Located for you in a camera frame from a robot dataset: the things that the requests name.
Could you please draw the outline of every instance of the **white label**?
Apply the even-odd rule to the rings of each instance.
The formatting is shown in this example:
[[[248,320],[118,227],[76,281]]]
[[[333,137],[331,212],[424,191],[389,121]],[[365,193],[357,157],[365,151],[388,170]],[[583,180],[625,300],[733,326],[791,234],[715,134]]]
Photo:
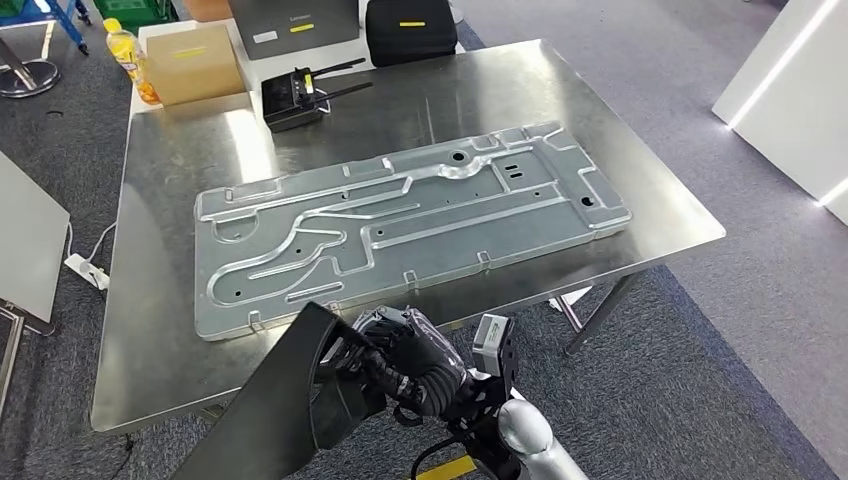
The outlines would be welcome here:
[[[491,323],[491,326],[489,327],[489,334],[486,336],[486,340],[485,340],[483,345],[486,348],[490,348],[494,351],[497,351],[498,347],[500,346],[500,340],[501,340],[500,334],[501,334],[501,328],[503,328],[502,327],[502,323],[503,323],[502,319],[503,318],[502,317],[497,318],[494,315],[492,315],[491,318],[492,318],[492,323]]]
[[[270,42],[271,40],[277,39],[277,31],[271,30],[270,32],[260,33],[253,36],[253,43],[263,43]]]

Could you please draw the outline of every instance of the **black router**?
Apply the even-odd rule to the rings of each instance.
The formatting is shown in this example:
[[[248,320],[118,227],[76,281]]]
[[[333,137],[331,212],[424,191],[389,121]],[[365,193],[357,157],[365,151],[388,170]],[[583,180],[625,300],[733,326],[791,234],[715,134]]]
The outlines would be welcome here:
[[[317,122],[329,115],[329,100],[373,86],[373,83],[365,82],[327,93],[313,83],[316,77],[353,68],[364,61],[364,58],[358,58],[314,72],[308,67],[295,68],[291,73],[262,82],[262,111],[268,128],[277,133]]]

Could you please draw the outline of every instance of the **aluminum plate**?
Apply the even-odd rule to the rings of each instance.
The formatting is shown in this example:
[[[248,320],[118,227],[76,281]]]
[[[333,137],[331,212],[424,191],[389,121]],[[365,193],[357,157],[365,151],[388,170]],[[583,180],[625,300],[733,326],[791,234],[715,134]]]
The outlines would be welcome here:
[[[557,122],[201,193],[195,327],[208,341],[572,247],[630,212]]]

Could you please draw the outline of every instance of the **power strip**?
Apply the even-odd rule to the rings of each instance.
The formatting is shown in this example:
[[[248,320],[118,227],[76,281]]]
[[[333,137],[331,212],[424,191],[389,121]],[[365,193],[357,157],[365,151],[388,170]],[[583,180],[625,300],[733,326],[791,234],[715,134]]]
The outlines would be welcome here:
[[[65,265],[98,290],[107,290],[109,288],[109,275],[106,275],[102,269],[95,267],[88,260],[82,258],[82,255],[78,253],[71,255],[65,259]]]

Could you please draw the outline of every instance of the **led light strip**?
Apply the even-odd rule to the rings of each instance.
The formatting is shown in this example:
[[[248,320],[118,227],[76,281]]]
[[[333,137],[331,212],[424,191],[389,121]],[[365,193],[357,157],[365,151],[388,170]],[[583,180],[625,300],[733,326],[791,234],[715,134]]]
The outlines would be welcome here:
[[[742,121],[742,118],[744,118],[745,115],[748,114],[748,111],[751,110],[751,107],[753,107],[754,104],[757,103],[757,100],[759,100],[760,97],[763,96],[763,93],[765,93],[768,87],[771,86],[772,82],[774,82],[774,79],[777,78],[777,76],[780,74],[781,71],[783,71],[784,68],[786,68],[786,65],[789,64],[789,61],[792,60],[792,57],[794,57],[795,54],[798,53],[798,50],[800,50],[801,47],[804,46],[807,40],[809,40],[809,38],[813,35],[813,32],[815,32],[816,29],[819,28],[824,19],[827,18],[830,12],[833,11],[833,8],[836,7],[837,3],[839,3],[839,0],[825,0],[822,6],[819,7],[819,9],[813,15],[813,18],[810,19],[807,25],[804,26],[804,29],[801,30],[801,33],[799,33],[795,40],[792,42],[792,44],[789,45],[789,48],[787,48],[786,51],[783,52],[783,55],[781,55],[777,63],[774,64],[774,67],[772,67],[768,75],[766,75],[766,78],[764,78],[763,81],[757,86],[757,88],[754,90],[754,93],[752,93],[751,96],[748,97],[748,100],[745,101],[745,103],[742,105],[742,108],[740,108],[739,111],[736,112],[736,115],[734,115],[733,119],[730,120],[730,123],[727,124],[727,128],[733,129],[736,128],[737,125],[739,125],[739,122]]]
[[[825,196],[823,196],[821,198],[821,200],[816,202],[816,205],[819,206],[819,207],[823,207],[823,206],[827,205],[828,203],[832,202],[833,200],[835,200],[836,197],[842,195],[846,191],[848,191],[848,178],[846,178],[845,180],[842,180],[841,182],[839,182],[839,185],[837,185],[833,188],[833,190],[827,192],[827,194],[825,194]]]

